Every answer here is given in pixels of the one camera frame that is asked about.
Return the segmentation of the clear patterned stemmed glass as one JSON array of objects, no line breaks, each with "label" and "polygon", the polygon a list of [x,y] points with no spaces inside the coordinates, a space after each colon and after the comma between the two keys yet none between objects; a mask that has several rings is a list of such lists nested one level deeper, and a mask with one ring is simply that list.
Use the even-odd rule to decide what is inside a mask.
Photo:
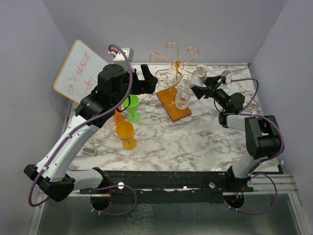
[{"label": "clear patterned stemmed glass", "polygon": [[194,85],[202,87],[207,78],[207,73],[209,69],[207,65],[198,64],[196,65],[196,69],[192,72],[192,83]]}]

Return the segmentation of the clear round wine glass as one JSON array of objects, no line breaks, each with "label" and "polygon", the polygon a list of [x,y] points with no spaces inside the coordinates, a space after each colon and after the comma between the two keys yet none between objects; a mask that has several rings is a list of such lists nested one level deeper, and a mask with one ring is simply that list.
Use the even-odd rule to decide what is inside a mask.
[{"label": "clear round wine glass", "polygon": [[194,81],[191,76],[187,74],[183,74],[178,79],[178,92],[175,96],[175,105],[178,109],[184,110],[188,107],[190,100],[191,100],[191,94],[192,90],[191,88],[194,86]]}]

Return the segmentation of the green plastic goblet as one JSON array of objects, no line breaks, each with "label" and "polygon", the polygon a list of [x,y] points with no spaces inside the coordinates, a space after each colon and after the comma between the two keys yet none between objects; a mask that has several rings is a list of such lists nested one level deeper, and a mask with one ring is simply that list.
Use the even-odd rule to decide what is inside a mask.
[{"label": "green plastic goblet", "polygon": [[138,112],[139,109],[139,98],[137,95],[131,94],[129,97],[123,102],[123,107],[125,111],[128,113],[127,119],[131,123],[139,122],[141,119],[141,114]]}]

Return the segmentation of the yellow plastic goblet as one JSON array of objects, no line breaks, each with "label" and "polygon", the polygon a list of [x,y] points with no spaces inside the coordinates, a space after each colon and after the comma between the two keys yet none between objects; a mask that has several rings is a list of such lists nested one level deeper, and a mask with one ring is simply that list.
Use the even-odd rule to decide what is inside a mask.
[{"label": "yellow plastic goblet", "polygon": [[117,136],[122,141],[124,149],[132,150],[136,147],[137,141],[134,137],[134,127],[128,121],[122,121],[116,126]]}]

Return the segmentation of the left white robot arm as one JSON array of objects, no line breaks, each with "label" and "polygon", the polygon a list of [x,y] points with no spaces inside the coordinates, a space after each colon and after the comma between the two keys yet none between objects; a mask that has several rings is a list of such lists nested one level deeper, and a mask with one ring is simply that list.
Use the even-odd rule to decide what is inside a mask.
[{"label": "left white robot arm", "polygon": [[70,171],[69,165],[85,143],[110,119],[115,110],[130,94],[153,94],[158,79],[148,65],[142,64],[144,79],[136,72],[129,73],[121,65],[108,64],[98,74],[91,93],[85,96],[75,115],[55,146],[37,164],[29,164],[24,173],[48,198],[60,202],[75,190],[92,188],[103,193],[108,187],[107,174],[98,167],[83,171]]}]

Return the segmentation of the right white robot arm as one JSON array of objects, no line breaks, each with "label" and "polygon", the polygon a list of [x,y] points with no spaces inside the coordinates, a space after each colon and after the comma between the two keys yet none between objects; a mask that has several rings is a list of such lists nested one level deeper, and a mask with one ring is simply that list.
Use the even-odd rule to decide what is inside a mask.
[{"label": "right white robot arm", "polygon": [[203,87],[193,85],[191,90],[197,99],[212,98],[222,107],[219,113],[219,124],[222,127],[245,132],[246,153],[227,170],[224,180],[229,191],[236,191],[250,179],[251,173],[261,163],[278,157],[285,144],[275,116],[243,113],[244,95],[228,95],[220,88],[227,81],[231,79],[225,75],[208,77]]}]

